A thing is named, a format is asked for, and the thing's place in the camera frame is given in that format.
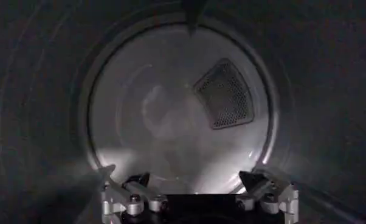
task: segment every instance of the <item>perforated metal panel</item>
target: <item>perforated metal panel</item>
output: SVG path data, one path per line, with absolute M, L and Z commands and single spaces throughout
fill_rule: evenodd
M 249 88 L 235 65 L 226 58 L 199 80 L 194 90 L 207 110 L 213 129 L 245 124 L 254 118 Z

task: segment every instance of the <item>bolt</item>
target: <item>bolt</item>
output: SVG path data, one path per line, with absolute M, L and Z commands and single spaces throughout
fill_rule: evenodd
M 141 197 L 138 194 L 130 195 L 130 202 L 139 202 L 141 201 Z

